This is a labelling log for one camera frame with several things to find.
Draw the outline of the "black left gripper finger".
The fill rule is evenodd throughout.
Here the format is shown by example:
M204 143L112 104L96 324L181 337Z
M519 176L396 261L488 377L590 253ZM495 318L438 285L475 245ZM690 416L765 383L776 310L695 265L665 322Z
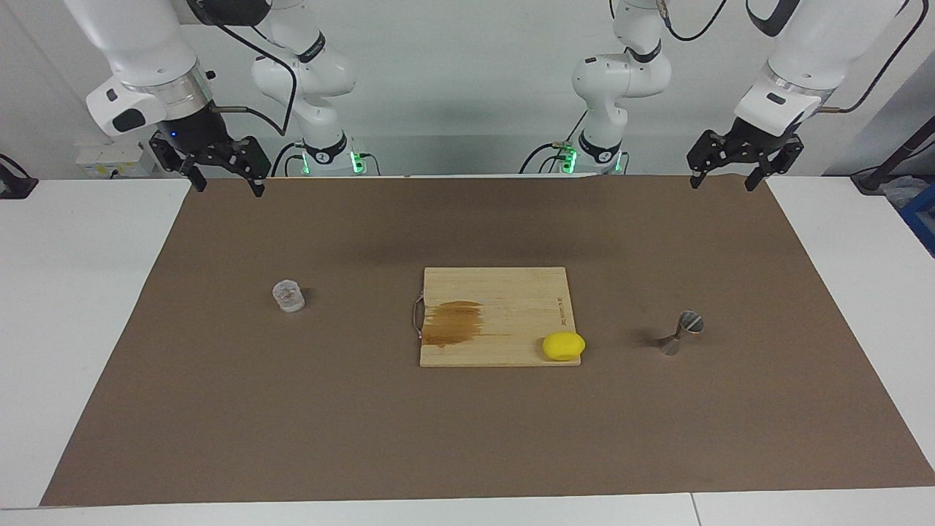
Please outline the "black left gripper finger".
M692 171L689 183L698 189L705 177L714 169L737 162L739 139L734 134L718 134L706 130L687 152L687 164Z
M763 148L752 150L757 166L746 178L745 189L752 192L769 176L788 173L803 149L804 143L798 134L791 134L775 152L769 153Z

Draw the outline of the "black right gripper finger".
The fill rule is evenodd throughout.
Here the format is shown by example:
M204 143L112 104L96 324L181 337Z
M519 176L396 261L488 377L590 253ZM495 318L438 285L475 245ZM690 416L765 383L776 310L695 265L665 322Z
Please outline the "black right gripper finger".
M246 180L254 196L259 199L266 191L266 179L272 163L255 137L228 140L219 143L221 167Z
M183 176L189 180L196 192L204 192L207 181L193 156L181 156L162 133L153 134L150 138L150 149L162 170Z

